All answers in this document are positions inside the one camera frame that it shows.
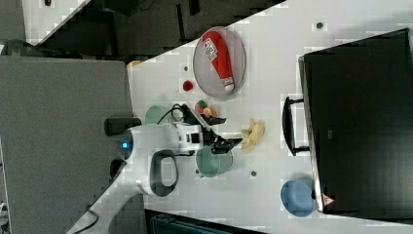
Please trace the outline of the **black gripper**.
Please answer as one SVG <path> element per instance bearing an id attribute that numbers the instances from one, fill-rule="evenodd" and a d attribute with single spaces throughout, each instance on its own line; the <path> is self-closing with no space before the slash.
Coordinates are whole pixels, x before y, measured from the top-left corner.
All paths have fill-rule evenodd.
<path id="1" fill-rule="evenodd" d="M 213 154 L 224 154 L 243 141 L 241 138 L 218 138 L 212 143 L 210 126 L 224 124 L 226 119 L 210 116 L 206 117 L 205 121 L 199 113 L 186 104 L 181 104 L 179 110 L 182 112 L 182 120 L 176 123 L 176 128 L 180 153 L 191 153 L 211 145 Z"/>

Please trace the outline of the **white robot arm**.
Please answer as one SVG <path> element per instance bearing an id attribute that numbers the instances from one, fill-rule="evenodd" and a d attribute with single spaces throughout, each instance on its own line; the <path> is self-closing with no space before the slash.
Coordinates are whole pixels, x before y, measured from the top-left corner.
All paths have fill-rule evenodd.
<path id="1" fill-rule="evenodd" d="M 110 223 L 130 198 L 137 194 L 166 197 L 174 190 L 174 183 L 163 183 L 164 160 L 175 162 L 178 156 L 191 157 L 206 147 L 213 154 L 229 153 L 243 141 L 213 131 L 211 127 L 223 124 L 223 118 L 204 117 L 186 104 L 176 104 L 171 109 L 180 110 L 183 119 L 133 126 L 124 131 L 124 166 L 65 234 L 109 234 Z"/>

